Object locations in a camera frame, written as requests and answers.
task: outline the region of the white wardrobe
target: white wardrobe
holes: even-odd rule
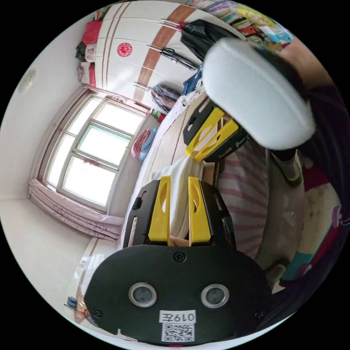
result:
[[[181,32],[173,23],[203,19],[239,37],[230,25],[201,10],[167,1],[133,1],[115,4],[106,14],[97,41],[96,87],[156,108],[150,89],[164,84],[179,92],[195,71],[161,56],[155,48],[172,48],[200,64],[180,42]]]

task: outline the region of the window frame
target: window frame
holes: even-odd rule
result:
[[[74,122],[74,120],[76,120],[76,118],[78,117],[80,111],[87,105],[87,103],[91,99],[94,99],[94,98],[100,99],[100,103],[97,105],[97,107],[90,114],[89,118],[85,121],[84,125],[81,127],[81,129],[78,132],[78,134],[74,135],[74,134],[70,133],[68,131],[70,125]],[[44,157],[42,159],[42,162],[41,162],[41,165],[40,165],[41,169],[39,169],[39,172],[38,172],[38,180],[43,185],[45,185],[46,187],[56,191],[57,193],[65,196],[67,198],[70,198],[71,200],[73,200],[73,201],[75,201],[75,202],[77,202],[79,204],[82,204],[82,205],[84,205],[86,207],[89,207],[89,208],[91,208],[91,209],[93,209],[95,211],[101,212],[101,213],[107,213],[108,210],[109,210],[110,204],[111,204],[111,200],[113,198],[113,194],[115,192],[115,188],[116,188],[116,184],[118,182],[118,178],[119,178],[120,172],[122,171],[122,169],[124,167],[125,161],[126,161],[128,155],[130,154],[131,146],[134,143],[135,139],[137,138],[137,136],[138,136],[138,134],[140,132],[140,129],[142,128],[142,125],[143,125],[143,123],[146,120],[146,117],[147,117],[148,113],[144,112],[145,106],[141,106],[140,109],[137,109],[137,108],[134,108],[134,107],[132,107],[130,105],[122,104],[122,103],[120,103],[118,101],[115,101],[114,99],[110,98],[107,94],[95,93],[95,92],[93,92],[91,90],[88,90],[88,93],[85,92],[78,99],[78,101],[80,102],[78,104],[78,106],[74,109],[73,112],[70,110],[62,118],[58,128],[56,129],[55,134],[57,136],[57,139],[55,140],[53,147],[52,147],[53,137],[51,138],[51,142],[48,144],[48,147],[47,147],[46,151],[48,151],[49,148],[52,148],[52,149],[50,150],[50,155],[49,155],[49,158],[48,158],[46,164],[43,164],[45,155],[44,155]],[[102,111],[102,109],[106,105],[115,105],[116,107],[124,108],[124,109],[126,109],[126,110],[128,110],[128,111],[130,111],[132,113],[139,114],[140,117],[143,117],[143,120],[138,125],[134,135],[132,135],[131,133],[122,131],[122,130],[120,130],[118,128],[115,128],[115,127],[113,127],[113,126],[111,126],[109,124],[97,121],[95,119],[95,117],[98,115],[98,113],[100,113]],[[102,160],[102,159],[100,159],[98,157],[93,157],[92,155],[77,149],[77,147],[78,147],[79,143],[81,142],[82,137],[84,136],[84,133],[87,131],[87,128],[89,127],[89,125],[96,125],[97,127],[102,128],[104,130],[108,129],[107,131],[113,132],[115,134],[122,134],[123,136],[126,136],[126,139],[129,140],[128,146],[126,147],[126,150],[125,150],[125,152],[123,154],[123,157],[120,160],[120,163],[119,163],[118,166],[115,165],[115,164],[109,163],[107,161],[104,161],[104,160]],[[69,150],[69,152],[67,154],[65,162],[64,162],[63,167],[61,169],[61,173],[60,173],[60,176],[59,176],[59,180],[58,180],[57,186],[55,187],[53,184],[51,184],[49,181],[47,181],[47,176],[48,176],[48,173],[49,173],[49,171],[51,169],[54,155],[55,155],[55,153],[56,153],[56,151],[58,149],[59,143],[60,143],[60,141],[61,141],[61,139],[62,139],[64,134],[71,135],[75,139],[74,139],[74,141],[73,141],[73,143],[72,143],[72,145],[70,147],[70,150]],[[100,163],[101,168],[105,168],[108,171],[114,172],[114,179],[112,181],[112,184],[111,184],[111,187],[110,187],[110,191],[109,191],[109,195],[108,195],[108,199],[107,199],[106,205],[104,207],[101,206],[101,205],[95,204],[93,202],[90,202],[90,201],[88,201],[88,200],[86,200],[84,198],[81,198],[79,196],[76,196],[76,195],[74,195],[74,194],[72,194],[72,193],[70,193],[70,192],[68,192],[68,191],[66,191],[65,189],[62,188],[62,185],[63,185],[64,179],[66,177],[66,174],[68,174],[68,170],[69,170],[68,167],[69,167],[69,163],[70,163],[72,157],[77,157],[79,159],[85,159],[85,158],[94,159],[94,160],[96,160],[96,161],[98,161]]]

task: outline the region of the red bag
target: red bag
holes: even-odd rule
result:
[[[95,20],[86,24],[85,33],[82,37],[82,41],[86,46],[97,42],[102,22]]]

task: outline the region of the yellow plastic bracket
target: yellow plastic bracket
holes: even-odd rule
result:
[[[195,151],[196,147],[203,141],[203,139],[209,134],[209,132],[217,125],[219,120],[224,116],[225,112],[220,108],[215,107],[211,112],[209,117],[206,119],[202,127],[197,132],[196,136],[192,139],[189,145],[186,148],[186,154],[190,155]],[[205,129],[208,131],[202,136],[202,132]],[[230,120],[227,122],[217,133],[216,135],[197,153],[194,157],[196,162],[201,162],[204,160],[211,152],[213,152],[217,147],[219,147],[228,137],[235,133],[239,129],[239,126]]]
[[[198,178],[188,178],[188,197],[190,208],[190,246],[192,243],[208,243],[211,234]]]
[[[151,242],[167,242],[167,245],[170,245],[170,190],[171,176],[162,176],[148,232],[148,238]]]

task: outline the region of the ceiling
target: ceiling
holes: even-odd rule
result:
[[[75,48],[81,41],[86,16],[54,39],[28,70],[38,68],[25,93],[13,93],[0,128],[0,200],[27,196],[32,162],[51,120],[80,86]]]

